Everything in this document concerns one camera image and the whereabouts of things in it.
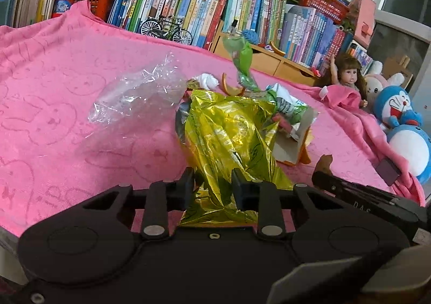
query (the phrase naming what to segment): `doraemon plush toy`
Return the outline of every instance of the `doraemon plush toy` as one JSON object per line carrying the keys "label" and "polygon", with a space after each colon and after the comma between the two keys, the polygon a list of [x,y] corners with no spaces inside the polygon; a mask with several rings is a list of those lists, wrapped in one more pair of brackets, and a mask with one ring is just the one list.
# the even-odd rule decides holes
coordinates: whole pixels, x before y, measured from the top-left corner
{"label": "doraemon plush toy", "polygon": [[374,102],[373,112],[388,128],[403,124],[422,125],[422,116],[413,110],[409,95],[400,86],[383,89]]}
{"label": "doraemon plush toy", "polygon": [[409,162],[409,172],[421,184],[431,176],[431,138],[419,126],[399,125],[387,135],[391,148]]}

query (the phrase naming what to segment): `white tissue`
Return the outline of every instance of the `white tissue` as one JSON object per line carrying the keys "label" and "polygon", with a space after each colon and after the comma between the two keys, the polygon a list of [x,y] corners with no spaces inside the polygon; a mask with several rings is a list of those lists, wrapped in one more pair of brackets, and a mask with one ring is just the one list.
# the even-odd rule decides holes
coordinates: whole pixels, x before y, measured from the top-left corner
{"label": "white tissue", "polygon": [[218,80],[212,74],[202,73],[197,77],[193,77],[193,79],[199,81],[199,84],[205,90],[211,90],[211,91],[217,90]]}

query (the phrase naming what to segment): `wooden shelf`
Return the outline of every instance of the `wooden shelf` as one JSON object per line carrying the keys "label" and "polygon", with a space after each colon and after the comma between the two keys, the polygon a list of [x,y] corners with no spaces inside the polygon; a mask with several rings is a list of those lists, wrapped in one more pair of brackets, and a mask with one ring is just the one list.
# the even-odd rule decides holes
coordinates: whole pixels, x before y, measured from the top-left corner
{"label": "wooden shelf", "polygon": [[[223,21],[220,22],[210,51],[223,58],[231,59],[231,55],[223,46],[222,38],[227,36],[227,34],[221,32],[222,27]],[[314,85],[317,77],[307,67],[292,62],[285,57],[270,52],[257,45],[251,45],[251,48],[257,51],[256,53],[253,53],[253,60],[251,63],[252,69],[294,83],[309,86]]]}

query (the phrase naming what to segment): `bicycle wheel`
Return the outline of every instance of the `bicycle wheel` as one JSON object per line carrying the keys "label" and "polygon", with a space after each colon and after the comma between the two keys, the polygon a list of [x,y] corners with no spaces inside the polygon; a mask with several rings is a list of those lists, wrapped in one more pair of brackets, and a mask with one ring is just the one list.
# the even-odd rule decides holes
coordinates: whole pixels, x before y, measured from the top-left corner
{"label": "bicycle wheel", "polygon": [[174,35],[172,35],[172,41],[174,43],[191,45],[191,43],[193,42],[193,37],[187,30],[180,29],[176,31]]}
{"label": "bicycle wheel", "polygon": [[141,25],[141,34],[142,35],[152,36],[154,38],[159,37],[159,34],[154,32],[154,30],[158,30],[158,31],[162,30],[162,26],[155,19],[147,19]]}

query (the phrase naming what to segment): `pink towel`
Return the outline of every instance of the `pink towel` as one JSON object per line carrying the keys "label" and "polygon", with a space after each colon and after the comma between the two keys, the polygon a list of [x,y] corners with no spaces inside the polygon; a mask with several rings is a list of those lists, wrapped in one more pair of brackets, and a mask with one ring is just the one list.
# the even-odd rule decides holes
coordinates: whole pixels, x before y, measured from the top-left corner
{"label": "pink towel", "polygon": [[[104,86],[170,51],[188,77],[225,72],[230,82],[236,80],[231,61],[107,25],[90,13],[88,2],[25,28],[0,27],[0,226],[19,236],[35,222],[116,184],[139,189],[180,176],[186,162],[173,118],[153,132],[143,128],[121,148],[91,156],[77,152],[94,130],[87,116]],[[262,73],[255,77],[261,88],[277,82]],[[281,83],[320,112],[308,148],[312,164],[283,167],[293,181],[311,185],[320,156],[334,154],[335,175],[390,191],[368,160],[370,148],[360,149],[346,125],[338,124],[341,116],[335,120],[334,111],[307,95],[313,89]]]}
{"label": "pink towel", "polygon": [[[319,87],[291,84],[301,89],[314,99],[320,99]],[[367,158],[377,164],[384,157],[391,159],[401,170],[402,175],[394,183],[394,191],[406,198],[413,199],[425,205],[424,190],[415,176],[409,173],[409,164],[405,158],[395,153],[387,143],[386,134],[380,128],[376,118],[359,109],[361,96],[359,92],[342,85],[327,87],[328,93],[323,102],[330,108],[329,113],[341,125],[350,139],[367,155]]]}

